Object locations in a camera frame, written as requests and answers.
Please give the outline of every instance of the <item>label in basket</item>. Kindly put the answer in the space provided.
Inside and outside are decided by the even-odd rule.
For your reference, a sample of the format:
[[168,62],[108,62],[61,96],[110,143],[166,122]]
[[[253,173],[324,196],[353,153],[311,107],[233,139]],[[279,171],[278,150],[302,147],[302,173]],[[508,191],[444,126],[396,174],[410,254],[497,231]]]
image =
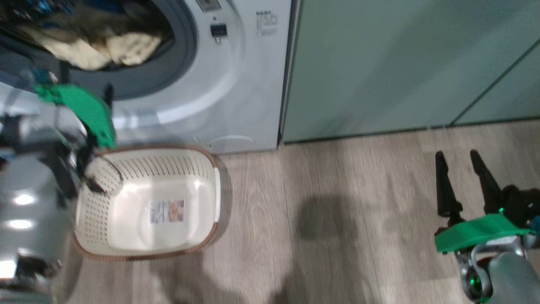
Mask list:
[[150,224],[177,223],[184,221],[184,200],[150,203]]

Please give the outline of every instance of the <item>green plastic bracket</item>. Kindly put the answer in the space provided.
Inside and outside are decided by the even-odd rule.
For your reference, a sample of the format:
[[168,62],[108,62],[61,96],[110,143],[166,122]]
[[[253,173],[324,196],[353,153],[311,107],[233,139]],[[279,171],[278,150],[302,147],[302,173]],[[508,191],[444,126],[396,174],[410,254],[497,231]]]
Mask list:
[[43,102],[70,108],[96,136],[100,147],[114,147],[116,132],[112,124],[111,109],[103,100],[72,84],[36,84],[34,89]]
[[438,252],[448,253],[511,235],[532,233],[517,228],[503,214],[488,214],[472,221],[459,223],[435,237]]

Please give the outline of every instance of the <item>washing machine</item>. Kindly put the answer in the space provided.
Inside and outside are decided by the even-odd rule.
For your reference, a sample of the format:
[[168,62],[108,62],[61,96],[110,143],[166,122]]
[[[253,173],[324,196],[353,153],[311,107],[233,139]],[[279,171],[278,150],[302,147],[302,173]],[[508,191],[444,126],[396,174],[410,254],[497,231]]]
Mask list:
[[2,32],[0,111],[39,114],[30,70],[67,71],[102,96],[112,85],[120,146],[185,142],[214,153],[275,149],[291,0],[153,0],[173,37],[136,67],[61,69],[48,52]]

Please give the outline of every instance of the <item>sticker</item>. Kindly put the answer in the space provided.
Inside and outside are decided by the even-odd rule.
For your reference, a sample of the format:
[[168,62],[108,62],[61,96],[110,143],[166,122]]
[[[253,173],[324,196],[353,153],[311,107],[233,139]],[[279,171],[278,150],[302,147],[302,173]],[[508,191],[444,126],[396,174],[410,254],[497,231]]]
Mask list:
[[272,11],[258,11],[257,36],[270,36],[278,32],[278,16]]
[[160,201],[150,204],[150,224],[177,223],[184,221],[184,200]]

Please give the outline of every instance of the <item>laundry basket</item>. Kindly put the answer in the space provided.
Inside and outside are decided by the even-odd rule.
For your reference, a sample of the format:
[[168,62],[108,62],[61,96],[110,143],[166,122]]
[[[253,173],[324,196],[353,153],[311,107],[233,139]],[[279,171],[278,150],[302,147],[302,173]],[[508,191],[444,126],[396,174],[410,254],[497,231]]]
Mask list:
[[92,183],[80,188],[75,225],[75,244],[85,256],[144,260],[193,253],[216,232],[219,170],[202,149],[114,150],[92,161],[85,176]]

